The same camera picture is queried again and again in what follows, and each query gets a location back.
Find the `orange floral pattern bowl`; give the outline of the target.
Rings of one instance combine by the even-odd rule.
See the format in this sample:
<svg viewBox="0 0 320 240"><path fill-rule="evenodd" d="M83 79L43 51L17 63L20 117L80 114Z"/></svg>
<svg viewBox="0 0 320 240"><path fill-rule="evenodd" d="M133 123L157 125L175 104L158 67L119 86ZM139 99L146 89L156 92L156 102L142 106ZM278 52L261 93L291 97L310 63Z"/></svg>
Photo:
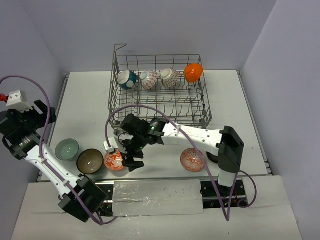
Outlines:
<svg viewBox="0 0 320 240"><path fill-rule="evenodd" d="M104 157L104 165L111 171L121 171L124 168L121 152L117 149L114 153L107 153Z"/></svg>

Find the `blue triangle pattern bowl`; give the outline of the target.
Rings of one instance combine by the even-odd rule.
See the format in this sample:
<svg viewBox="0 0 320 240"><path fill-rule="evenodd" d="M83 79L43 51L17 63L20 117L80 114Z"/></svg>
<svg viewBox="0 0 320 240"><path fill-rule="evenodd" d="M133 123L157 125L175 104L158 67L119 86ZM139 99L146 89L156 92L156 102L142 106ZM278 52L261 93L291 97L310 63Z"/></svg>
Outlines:
<svg viewBox="0 0 320 240"><path fill-rule="evenodd" d="M130 70L122 71L117 79L118 85L124 90L132 89L137 82L137 75Z"/></svg>

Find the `white bowl red diamond pattern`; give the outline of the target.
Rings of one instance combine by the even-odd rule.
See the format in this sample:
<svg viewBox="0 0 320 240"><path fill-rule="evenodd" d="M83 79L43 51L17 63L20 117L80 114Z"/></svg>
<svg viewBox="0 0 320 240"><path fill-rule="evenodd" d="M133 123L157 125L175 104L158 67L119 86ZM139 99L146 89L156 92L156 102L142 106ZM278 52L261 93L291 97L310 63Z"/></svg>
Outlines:
<svg viewBox="0 0 320 240"><path fill-rule="evenodd" d="M155 71L147 70L140 74L139 80L143 89L151 90L158 81L158 75Z"/></svg>

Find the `grey geometric pattern bowl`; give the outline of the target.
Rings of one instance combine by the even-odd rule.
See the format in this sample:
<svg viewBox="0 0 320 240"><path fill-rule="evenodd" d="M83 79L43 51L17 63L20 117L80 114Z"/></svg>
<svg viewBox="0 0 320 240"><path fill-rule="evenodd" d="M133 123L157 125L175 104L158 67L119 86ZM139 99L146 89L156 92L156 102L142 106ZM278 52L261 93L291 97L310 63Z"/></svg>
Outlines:
<svg viewBox="0 0 320 240"><path fill-rule="evenodd" d="M177 84L180 74L174 69L166 68L161 72L160 79L165 88L171 88Z"/></svg>

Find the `plain white bowl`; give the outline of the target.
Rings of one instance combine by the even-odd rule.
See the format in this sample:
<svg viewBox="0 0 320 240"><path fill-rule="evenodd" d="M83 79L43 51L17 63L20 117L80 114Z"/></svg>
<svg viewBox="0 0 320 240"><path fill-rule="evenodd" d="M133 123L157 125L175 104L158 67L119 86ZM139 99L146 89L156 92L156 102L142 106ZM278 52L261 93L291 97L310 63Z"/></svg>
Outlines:
<svg viewBox="0 0 320 240"><path fill-rule="evenodd" d="M184 77L188 83L197 82L204 72L203 66L199 63L188 64L184 69Z"/></svg>

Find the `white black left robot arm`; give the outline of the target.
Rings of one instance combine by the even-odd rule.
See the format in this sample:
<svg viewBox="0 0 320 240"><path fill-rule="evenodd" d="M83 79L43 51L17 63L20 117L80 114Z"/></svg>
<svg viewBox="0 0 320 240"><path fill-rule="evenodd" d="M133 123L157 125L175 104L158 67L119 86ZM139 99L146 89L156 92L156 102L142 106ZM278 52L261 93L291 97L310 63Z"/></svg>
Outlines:
<svg viewBox="0 0 320 240"><path fill-rule="evenodd" d="M56 110L41 100L34 102L35 109L20 112L8 109L0 113L2 143L17 160L25 160L38 168L59 192L59 207L66 213L86 223L92 219L103 226L100 215L94 216L108 195L84 174L74 175L55 157L37 133L56 122Z"/></svg>

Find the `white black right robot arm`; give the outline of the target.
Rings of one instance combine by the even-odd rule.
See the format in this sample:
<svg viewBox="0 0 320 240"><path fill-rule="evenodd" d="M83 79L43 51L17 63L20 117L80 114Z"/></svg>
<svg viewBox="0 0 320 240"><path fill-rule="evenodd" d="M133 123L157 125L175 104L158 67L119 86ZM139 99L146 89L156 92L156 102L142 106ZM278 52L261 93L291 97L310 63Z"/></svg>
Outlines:
<svg viewBox="0 0 320 240"><path fill-rule="evenodd" d="M147 122L129 114L120 128L132 136L132 139L125 140L123 144L126 152L124 165L129 171L144 166L134 159L144 157L142 150L147 145L192 146L207 152L208 158L216 158L219 168L218 192L227 196L235 189L234 179L240 172L245 144L231 126L225 126L222 130L207 130L180 125L159 117Z"/></svg>

